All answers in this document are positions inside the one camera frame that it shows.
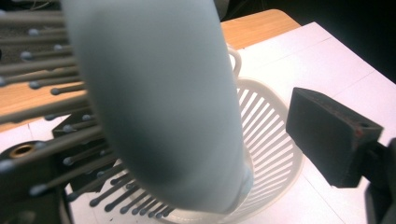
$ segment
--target white plastic basket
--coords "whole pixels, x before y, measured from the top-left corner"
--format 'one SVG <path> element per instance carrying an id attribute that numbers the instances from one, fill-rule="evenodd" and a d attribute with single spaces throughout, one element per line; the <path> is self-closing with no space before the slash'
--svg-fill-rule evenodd
<path id="1" fill-rule="evenodd" d="M 253 187 L 244 201 L 228 215 L 177 209 L 163 223 L 238 223 L 252 217 L 281 198 L 303 167 L 303 153 L 286 133 L 288 108 L 260 81 L 239 77 L 241 58 L 234 57 L 237 93 L 241 110 L 246 157 L 254 173 Z"/>

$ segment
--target gray cylindrical object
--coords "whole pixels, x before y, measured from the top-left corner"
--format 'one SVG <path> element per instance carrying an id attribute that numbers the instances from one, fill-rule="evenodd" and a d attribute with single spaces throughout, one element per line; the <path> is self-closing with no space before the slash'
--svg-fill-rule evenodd
<path id="1" fill-rule="evenodd" d="M 213 0 L 63 5 L 95 115 L 139 184 L 177 208 L 230 212 L 243 140 Z"/>

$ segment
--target wooden table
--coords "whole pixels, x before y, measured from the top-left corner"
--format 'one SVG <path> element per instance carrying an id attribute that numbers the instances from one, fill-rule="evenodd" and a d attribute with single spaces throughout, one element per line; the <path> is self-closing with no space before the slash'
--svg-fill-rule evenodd
<path id="1" fill-rule="evenodd" d="M 221 24 L 221 27 L 227 43 L 236 49 L 242 49 L 271 37 L 284 34 L 300 27 L 300 25 L 284 12 L 272 9 L 225 21 Z M 50 95 L 50 89 L 51 87 L 46 87 L 31 91 L 27 88 L 26 83 L 0 88 L 0 116 L 81 94 L 79 92 L 52 96 Z M 33 119 L 29 119 L 22 123 L 0 125 L 0 132 L 32 121 Z"/>

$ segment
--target black rectangular object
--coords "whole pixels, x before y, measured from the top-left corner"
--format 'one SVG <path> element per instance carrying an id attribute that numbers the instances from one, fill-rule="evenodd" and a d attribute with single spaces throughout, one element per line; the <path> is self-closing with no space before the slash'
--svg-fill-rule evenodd
<path id="1" fill-rule="evenodd" d="M 286 131 L 332 186 L 358 186 L 364 147 L 376 142 L 382 130 L 322 93 L 293 90 Z"/>

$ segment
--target white surface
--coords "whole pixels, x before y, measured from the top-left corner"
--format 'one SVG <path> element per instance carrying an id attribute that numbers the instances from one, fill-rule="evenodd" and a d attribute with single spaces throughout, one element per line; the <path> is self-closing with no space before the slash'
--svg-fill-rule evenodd
<path id="1" fill-rule="evenodd" d="M 338 40 L 315 23 L 241 49 L 241 76 L 254 77 L 269 85 L 290 103 L 293 87 L 320 91 L 385 127 L 380 142 L 387 145 L 396 136 L 396 86 L 376 72 Z M 0 151 L 33 139 L 50 138 L 50 129 L 61 119 L 40 120 L 0 133 Z M 302 175 L 290 191 L 270 208 L 244 224 L 256 223 L 366 223 L 363 192 L 330 187 L 315 166 L 305 161 Z M 111 213 L 103 206 L 91 209 L 84 195 L 72 203 L 77 224 L 158 223 L 154 219 Z"/>

